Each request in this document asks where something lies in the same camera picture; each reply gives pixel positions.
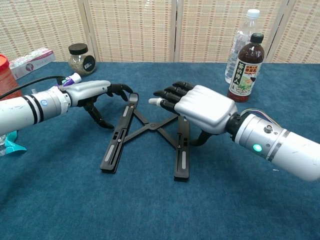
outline folding stand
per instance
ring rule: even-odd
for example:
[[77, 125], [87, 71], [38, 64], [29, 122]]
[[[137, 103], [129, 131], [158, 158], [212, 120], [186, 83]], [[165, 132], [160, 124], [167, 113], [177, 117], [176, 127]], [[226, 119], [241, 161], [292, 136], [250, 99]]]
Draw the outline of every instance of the folding stand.
[[[186, 182], [189, 179], [189, 122], [181, 116], [173, 115], [162, 122], [149, 122], [136, 108], [139, 96], [131, 93], [128, 104], [122, 111], [121, 117], [114, 129], [112, 140], [103, 157], [100, 169], [103, 173], [115, 174], [124, 144], [146, 131], [158, 131], [162, 137], [175, 148], [174, 180]], [[143, 127], [128, 135], [129, 128], [136, 116], [144, 124]], [[178, 121], [178, 139], [172, 138], [162, 127]]]

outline silver robotic hand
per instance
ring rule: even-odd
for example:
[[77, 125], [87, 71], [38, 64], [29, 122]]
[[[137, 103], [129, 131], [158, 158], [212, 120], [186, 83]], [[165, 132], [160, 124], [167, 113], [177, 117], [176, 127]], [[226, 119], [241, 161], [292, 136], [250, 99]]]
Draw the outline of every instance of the silver robotic hand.
[[231, 139], [293, 175], [314, 181], [320, 178], [320, 144], [249, 112], [238, 114], [235, 102], [207, 87], [176, 82], [156, 91], [150, 104], [185, 117], [202, 129], [193, 145], [211, 135], [228, 132]]
[[70, 107], [84, 107], [101, 127], [112, 129], [113, 126], [104, 121], [94, 103], [102, 94], [111, 97], [116, 94], [127, 101], [124, 91], [133, 92], [125, 84], [96, 80], [53, 86], [46, 91], [0, 100], [0, 136], [64, 114]]

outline robotic arm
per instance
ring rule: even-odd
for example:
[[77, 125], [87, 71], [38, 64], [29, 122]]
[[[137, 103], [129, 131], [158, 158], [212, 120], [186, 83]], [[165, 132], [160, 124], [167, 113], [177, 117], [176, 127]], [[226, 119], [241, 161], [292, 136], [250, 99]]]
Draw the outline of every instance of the robotic arm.
[[124, 91], [133, 92], [125, 84], [96, 80], [0, 100], [0, 136], [64, 114], [70, 107], [84, 107], [101, 127], [112, 129], [114, 126], [104, 121], [94, 103], [100, 95], [112, 97], [113, 93], [127, 101]]
[[305, 181], [320, 177], [320, 144], [254, 114], [238, 114], [235, 102], [222, 94], [179, 81], [154, 95], [160, 98], [151, 98], [150, 104], [201, 128], [191, 145], [200, 146], [210, 136], [228, 132], [235, 143]]

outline woven screen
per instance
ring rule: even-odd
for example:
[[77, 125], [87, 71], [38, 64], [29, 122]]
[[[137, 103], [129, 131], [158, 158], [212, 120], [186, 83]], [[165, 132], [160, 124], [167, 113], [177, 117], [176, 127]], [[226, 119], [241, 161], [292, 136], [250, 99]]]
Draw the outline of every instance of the woven screen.
[[69, 45], [86, 43], [77, 0], [1, 0], [0, 9], [0, 52], [9, 60], [45, 47], [67, 61]]
[[266, 44], [282, 0], [184, 0], [180, 62], [226, 62], [248, 9], [259, 9]]
[[273, 63], [320, 63], [320, 2], [297, 0]]
[[89, 0], [89, 7], [102, 62], [173, 60], [170, 0]]

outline blue carpet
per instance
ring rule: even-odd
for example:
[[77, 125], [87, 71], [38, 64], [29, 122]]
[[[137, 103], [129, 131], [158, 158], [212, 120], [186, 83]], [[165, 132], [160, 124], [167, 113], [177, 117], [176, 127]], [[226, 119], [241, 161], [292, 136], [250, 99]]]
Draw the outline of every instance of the blue carpet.
[[[171, 113], [148, 104], [153, 92], [176, 81], [227, 94], [222, 63], [98, 63], [83, 81], [128, 84], [137, 109], [158, 122]], [[264, 64], [246, 103], [284, 128], [320, 142], [319, 64]], [[52, 62], [24, 78], [69, 76], [66, 62]], [[24, 90], [30, 94], [54, 80]], [[96, 107], [116, 125], [126, 103], [100, 96]], [[130, 132], [141, 127], [136, 119]], [[167, 131], [176, 137], [176, 123]], [[27, 152], [0, 157], [1, 239], [18, 240], [319, 240], [320, 184], [305, 182], [231, 141], [213, 136], [190, 148], [188, 182], [173, 180], [175, 150], [147, 132], [124, 146], [116, 174], [100, 164], [112, 130], [83, 108], [18, 131]], [[200, 130], [190, 126], [191, 138]]]

